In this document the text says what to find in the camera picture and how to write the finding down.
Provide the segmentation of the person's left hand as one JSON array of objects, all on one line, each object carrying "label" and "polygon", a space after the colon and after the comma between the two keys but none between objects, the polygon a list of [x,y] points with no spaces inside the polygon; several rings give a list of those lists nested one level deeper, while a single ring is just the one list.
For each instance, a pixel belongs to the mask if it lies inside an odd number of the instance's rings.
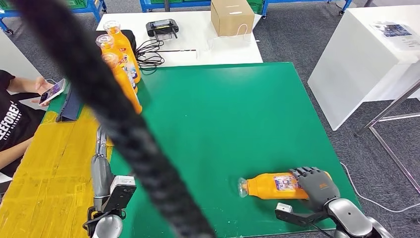
[{"label": "person's left hand", "polygon": [[54,84],[51,84],[47,80],[45,80],[43,77],[37,77],[34,84],[34,93],[37,93],[39,95],[42,95],[44,92],[52,88]]}]

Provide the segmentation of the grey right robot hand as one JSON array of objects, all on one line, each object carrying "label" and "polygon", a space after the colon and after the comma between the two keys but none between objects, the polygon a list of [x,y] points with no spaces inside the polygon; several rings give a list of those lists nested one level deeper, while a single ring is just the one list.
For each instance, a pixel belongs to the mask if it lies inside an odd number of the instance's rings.
[{"label": "grey right robot hand", "polygon": [[312,211],[323,211],[328,202],[340,198],[338,187],[326,171],[317,167],[296,167],[289,171],[308,195],[307,204]]}]

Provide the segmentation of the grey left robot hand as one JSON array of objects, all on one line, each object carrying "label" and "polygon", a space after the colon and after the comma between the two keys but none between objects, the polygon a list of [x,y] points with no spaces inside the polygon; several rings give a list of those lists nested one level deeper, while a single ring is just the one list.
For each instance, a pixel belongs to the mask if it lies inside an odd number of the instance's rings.
[{"label": "grey left robot hand", "polygon": [[107,159],[107,136],[101,126],[97,129],[95,153],[91,160],[91,177],[94,198],[110,195],[110,186],[114,175]]}]

